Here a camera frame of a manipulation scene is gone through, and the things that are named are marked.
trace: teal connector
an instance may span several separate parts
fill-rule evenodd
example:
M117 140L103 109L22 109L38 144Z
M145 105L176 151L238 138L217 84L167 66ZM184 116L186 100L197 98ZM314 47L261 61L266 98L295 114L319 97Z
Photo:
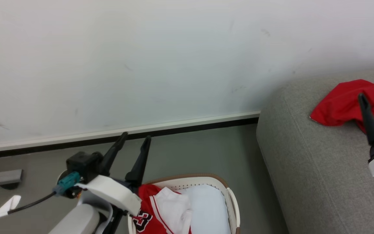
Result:
M65 178L58 181L56 187L53 188L53 192L56 192L56 196L61 196L66 190L73 187L75 184L80 182L80 175L78 172L72 172Z

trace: white laundry basket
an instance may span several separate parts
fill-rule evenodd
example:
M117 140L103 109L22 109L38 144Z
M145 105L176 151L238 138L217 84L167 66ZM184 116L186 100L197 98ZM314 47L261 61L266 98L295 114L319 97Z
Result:
M187 174L170 176L161 179L156 179L148 182L150 185L157 185L160 188L167 187L172 191L177 191L180 189L190 188L195 185L211 185L218 190L224 196L227 214L229 215L229 225L231 234L240 233L240 214L239 206L236 201L235 194L228 187L227 183L217 175L213 174ZM128 216L128 228L129 234L136 234L136 228L132 222L132 218Z

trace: red cloth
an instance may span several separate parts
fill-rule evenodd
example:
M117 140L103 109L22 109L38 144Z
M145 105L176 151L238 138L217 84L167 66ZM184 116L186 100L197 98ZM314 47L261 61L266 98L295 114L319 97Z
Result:
M374 84L365 80L353 80L338 84L316 106L310 118L326 126L340 126L349 120L354 120L365 132L362 113L357 99L364 93L374 114Z
M161 189L156 185L141 185L138 189L138 196L142 199L141 210L138 216L133 217L133 222L138 233L142 234L167 234L167 230L162 223L154 217L153 205L150 196L157 195Z

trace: gray sofa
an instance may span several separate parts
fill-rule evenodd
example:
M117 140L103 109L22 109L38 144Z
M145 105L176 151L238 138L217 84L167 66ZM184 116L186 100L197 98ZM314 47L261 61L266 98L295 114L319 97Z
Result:
M257 138L291 234L374 233L369 146L354 122L322 126L309 118L338 83L374 70L292 82L261 112Z

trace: baseboard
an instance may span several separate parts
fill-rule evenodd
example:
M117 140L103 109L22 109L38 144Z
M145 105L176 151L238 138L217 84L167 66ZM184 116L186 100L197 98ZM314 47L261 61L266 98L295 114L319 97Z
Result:
M181 132L191 132L217 127L236 126L255 123L260 111L229 114L194 120L177 121L165 124L131 127L101 132L92 132L47 139L0 144L0 157L26 154L36 151L56 150L82 145L95 145L114 142L123 132L129 133L129 139L143 138L146 135L160 136Z

